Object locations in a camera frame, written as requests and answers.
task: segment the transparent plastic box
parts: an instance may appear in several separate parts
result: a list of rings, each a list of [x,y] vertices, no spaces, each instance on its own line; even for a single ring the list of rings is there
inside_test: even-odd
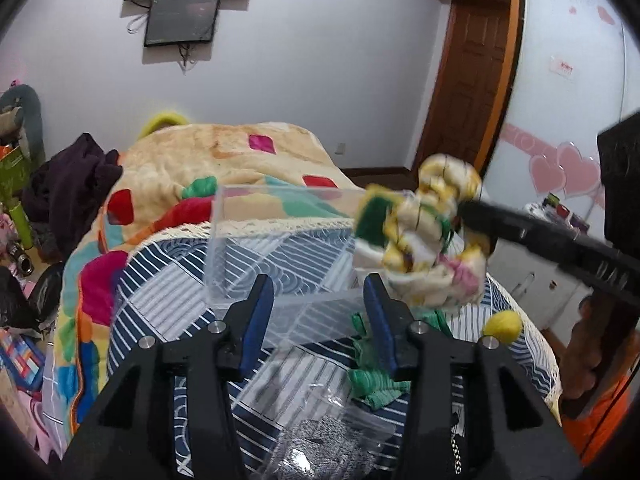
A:
[[[363,195],[362,189],[220,186],[205,272],[216,317],[266,274],[274,305],[265,346],[354,335],[351,316],[364,303],[351,227]]]

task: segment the blanket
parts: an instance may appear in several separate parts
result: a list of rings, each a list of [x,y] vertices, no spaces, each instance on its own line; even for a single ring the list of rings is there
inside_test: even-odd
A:
[[[63,275],[54,375],[68,438],[81,423],[78,413],[86,412],[107,381],[113,307],[108,296],[124,256],[137,244],[162,228],[208,219],[221,184],[356,189],[311,132],[285,123],[174,126],[138,140],[119,163],[122,177]],[[289,216],[286,193],[260,204],[261,211],[267,209]]]

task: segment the brown door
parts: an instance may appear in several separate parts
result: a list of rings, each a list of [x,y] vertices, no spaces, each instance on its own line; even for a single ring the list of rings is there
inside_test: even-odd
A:
[[[504,61],[508,0],[456,0],[415,167],[434,153],[473,164]]]

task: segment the baseboard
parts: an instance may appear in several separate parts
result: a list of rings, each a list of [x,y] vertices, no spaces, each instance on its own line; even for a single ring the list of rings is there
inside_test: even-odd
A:
[[[340,171],[349,178],[363,175],[411,174],[411,171],[404,166],[399,168],[340,168]]]

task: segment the pink heart decal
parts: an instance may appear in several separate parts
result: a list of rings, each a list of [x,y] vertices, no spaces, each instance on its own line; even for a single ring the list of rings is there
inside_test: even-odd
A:
[[[598,189],[600,165],[592,158],[582,158],[572,143],[564,142],[558,146],[556,162],[566,175],[564,193],[567,198],[586,195]]]
[[[558,191],[564,187],[566,182],[566,175],[562,168],[544,155],[531,157],[529,174],[538,195]]]

